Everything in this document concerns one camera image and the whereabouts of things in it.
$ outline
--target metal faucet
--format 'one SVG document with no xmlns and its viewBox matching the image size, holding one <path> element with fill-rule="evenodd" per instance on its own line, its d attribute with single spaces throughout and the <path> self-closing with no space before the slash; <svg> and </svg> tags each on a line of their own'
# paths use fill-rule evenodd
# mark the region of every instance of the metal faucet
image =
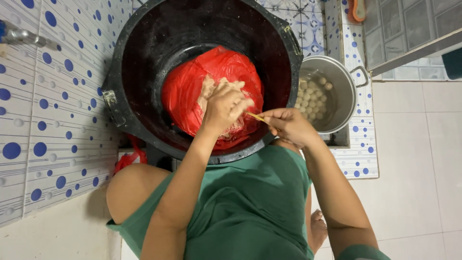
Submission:
<svg viewBox="0 0 462 260">
<path fill-rule="evenodd" d="M 28 30 L 20 29 L 13 24 L 0 20 L 0 43 L 33 44 L 39 48 L 47 45 L 47 40 Z"/>
</svg>

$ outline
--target foot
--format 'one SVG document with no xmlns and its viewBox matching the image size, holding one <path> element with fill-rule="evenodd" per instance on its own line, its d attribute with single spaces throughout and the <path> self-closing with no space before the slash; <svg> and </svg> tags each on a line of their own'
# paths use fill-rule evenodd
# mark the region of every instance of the foot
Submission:
<svg viewBox="0 0 462 260">
<path fill-rule="evenodd" d="M 314 254 L 321 248 L 322 243 L 324 243 L 324 240 L 327 238 L 327 226 L 321 218 L 322 212 L 320 210 L 316 210 L 311 214 L 311 241 L 313 241 L 313 243 L 310 247 Z"/>
</svg>

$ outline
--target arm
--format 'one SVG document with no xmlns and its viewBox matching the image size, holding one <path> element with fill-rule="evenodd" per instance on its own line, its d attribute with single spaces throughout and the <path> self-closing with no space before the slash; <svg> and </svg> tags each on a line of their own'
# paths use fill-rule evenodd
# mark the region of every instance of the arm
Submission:
<svg viewBox="0 0 462 260">
<path fill-rule="evenodd" d="M 151 217 L 141 260 L 183 259 L 186 228 L 215 142 L 250 105 L 253 105 L 251 99 L 244 98 L 241 92 L 228 86 L 215 89 L 208 100 L 201 128 Z"/>
<path fill-rule="evenodd" d="M 327 145 L 300 111 L 282 108 L 267 111 L 260 116 L 265 118 L 274 135 L 302 148 L 319 205 L 326 218 L 335 257 L 354 244 L 378 249 L 374 231 L 358 196 Z"/>
</svg>

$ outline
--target red plastic bag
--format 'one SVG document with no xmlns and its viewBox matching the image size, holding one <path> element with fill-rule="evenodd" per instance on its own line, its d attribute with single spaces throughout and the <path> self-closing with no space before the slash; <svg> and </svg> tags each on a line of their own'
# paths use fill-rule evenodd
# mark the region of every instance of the red plastic bag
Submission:
<svg viewBox="0 0 462 260">
<path fill-rule="evenodd" d="M 133 150 L 135 151 L 131 155 L 122 155 L 120 160 L 115 165 L 114 174 L 132 164 L 136 158 L 138 158 L 138 156 L 140 157 L 140 163 L 147 163 L 146 152 L 138 148 L 137 143 L 139 139 L 131 134 L 127 134 L 127 137 L 130 139 Z"/>
<path fill-rule="evenodd" d="M 247 110 L 259 114 L 263 109 L 263 86 L 255 66 L 247 56 L 218 46 L 197 58 L 185 62 L 172 70 L 162 88 L 162 104 L 173 122 L 183 131 L 195 136 L 199 130 L 204 112 L 197 103 L 206 76 L 212 78 L 215 87 L 220 80 L 243 81 L 241 88 L 245 97 L 253 99 L 255 105 Z M 244 141 L 255 132 L 259 123 L 243 114 L 218 139 L 214 149 L 228 149 Z"/>
</svg>

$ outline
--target stainless steel pot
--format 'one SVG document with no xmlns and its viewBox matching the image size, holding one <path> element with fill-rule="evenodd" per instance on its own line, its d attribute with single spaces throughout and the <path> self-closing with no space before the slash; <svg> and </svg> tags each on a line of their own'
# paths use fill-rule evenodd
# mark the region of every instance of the stainless steel pot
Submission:
<svg viewBox="0 0 462 260">
<path fill-rule="evenodd" d="M 351 73 L 361 70 L 366 83 L 356 86 Z M 305 58 L 300 67 L 300 79 L 321 73 L 334 86 L 328 91 L 327 113 L 323 119 L 313 122 L 313 127 L 320 134 L 331 134 L 342 129 L 353 116 L 356 106 L 356 88 L 369 84 L 369 74 L 363 66 L 348 71 L 343 64 L 328 56 L 310 56 Z"/>
</svg>

